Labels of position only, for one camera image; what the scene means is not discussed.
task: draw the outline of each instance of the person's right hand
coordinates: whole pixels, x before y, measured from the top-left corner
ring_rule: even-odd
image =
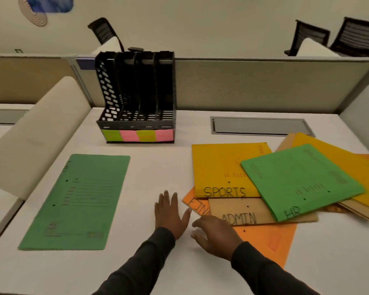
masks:
[[[226,221],[216,216],[202,216],[192,224],[201,228],[207,235],[193,232],[191,237],[207,252],[216,257],[231,261],[232,254],[243,240]]]

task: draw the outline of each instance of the person's left arm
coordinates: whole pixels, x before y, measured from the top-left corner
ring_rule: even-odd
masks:
[[[177,193],[160,194],[155,203],[154,233],[138,248],[133,257],[113,272],[93,295],[148,295],[156,284],[168,254],[187,228],[191,209],[180,219]]]

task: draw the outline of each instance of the black mesh chair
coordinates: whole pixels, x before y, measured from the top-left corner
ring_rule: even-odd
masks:
[[[345,17],[330,49],[343,56],[369,57],[369,22]]]
[[[297,19],[295,21],[297,22],[297,28],[295,29],[291,49],[284,51],[287,56],[296,56],[305,38],[311,38],[324,46],[327,45],[330,34],[329,30],[306,24]]]
[[[116,35],[115,31],[113,30],[112,26],[109,24],[106,18],[96,19],[95,21],[93,21],[88,25],[88,28],[94,32],[98,41],[100,41],[101,44],[106,43],[113,36],[118,37],[118,35]],[[119,38],[118,40],[120,44],[120,49],[124,51],[122,42],[120,41]]]

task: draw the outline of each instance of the green folder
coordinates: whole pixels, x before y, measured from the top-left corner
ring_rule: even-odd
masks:
[[[129,162],[71,155],[18,249],[104,249]]]
[[[276,221],[365,192],[310,144],[244,160],[241,165]]]

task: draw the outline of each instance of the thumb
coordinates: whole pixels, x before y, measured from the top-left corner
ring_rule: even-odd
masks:
[[[205,250],[207,253],[210,253],[211,246],[205,237],[198,233],[192,233],[191,238],[193,238],[200,245],[200,247],[203,248],[203,250]]]
[[[191,208],[188,208],[183,214],[182,223],[185,229],[187,228],[188,222],[190,221],[190,214],[191,214]]]

